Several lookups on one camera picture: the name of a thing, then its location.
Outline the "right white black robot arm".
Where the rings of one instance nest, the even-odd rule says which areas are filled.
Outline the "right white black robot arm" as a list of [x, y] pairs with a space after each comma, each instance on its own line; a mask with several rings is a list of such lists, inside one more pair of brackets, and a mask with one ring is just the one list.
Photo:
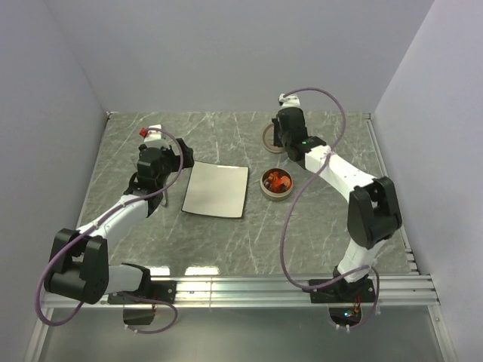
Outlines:
[[327, 182], [348, 204], [350, 240], [332, 279], [304, 287], [309, 293], [326, 292], [338, 302], [347, 302], [362, 291], [380, 248], [402, 226], [394, 182], [359, 170], [325, 141], [311, 137], [298, 107], [280, 109], [272, 122], [275, 144], [304, 170]]

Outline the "round metal lunch tin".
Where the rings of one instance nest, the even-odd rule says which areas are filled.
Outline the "round metal lunch tin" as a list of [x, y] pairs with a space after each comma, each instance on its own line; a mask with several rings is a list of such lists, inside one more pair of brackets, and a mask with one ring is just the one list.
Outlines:
[[260, 178], [261, 193], [271, 201], [287, 199], [292, 192], [293, 186], [292, 176], [281, 168], [269, 169]]

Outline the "round taupe lid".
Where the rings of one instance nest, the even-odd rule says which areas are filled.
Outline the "round taupe lid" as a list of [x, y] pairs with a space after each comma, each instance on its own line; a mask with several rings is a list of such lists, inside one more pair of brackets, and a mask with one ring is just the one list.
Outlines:
[[263, 147], [272, 154], [281, 154], [284, 149], [281, 146], [276, 146], [274, 141], [274, 124], [268, 124], [262, 134]]

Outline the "orange chicken leg piece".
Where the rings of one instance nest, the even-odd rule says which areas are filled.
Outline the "orange chicken leg piece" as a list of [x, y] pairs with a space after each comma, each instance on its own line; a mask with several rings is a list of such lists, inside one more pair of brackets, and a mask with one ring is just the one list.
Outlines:
[[269, 191], [277, 192], [280, 187], [280, 178], [278, 175], [278, 171], [271, 172], [263, 182], [263, 185]]

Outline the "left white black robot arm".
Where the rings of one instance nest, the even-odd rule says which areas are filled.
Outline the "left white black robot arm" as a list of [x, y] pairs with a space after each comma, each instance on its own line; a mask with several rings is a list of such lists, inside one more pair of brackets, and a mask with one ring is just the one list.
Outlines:
[[192, 148], [181, 138], [174, 143], [178, 155], [171, 147], [140, 145], [137, 171], [118, 202], [87, 225], [55, 235], [43, 279], [47, 292], [87, 304], [109, 292], [109, 243], [154, 213], [175, 182], [167, 182], [172, 173], [179, 177], [181, 170], [194, 165]]

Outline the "orange shrimp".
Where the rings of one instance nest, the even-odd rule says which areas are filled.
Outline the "orange shrimp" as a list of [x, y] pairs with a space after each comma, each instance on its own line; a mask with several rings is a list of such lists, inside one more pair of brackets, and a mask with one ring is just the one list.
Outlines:
[[291, 188], [291, 178], [289, 176], [280, 176], [280, 187], [276, 193], [287, 192]]

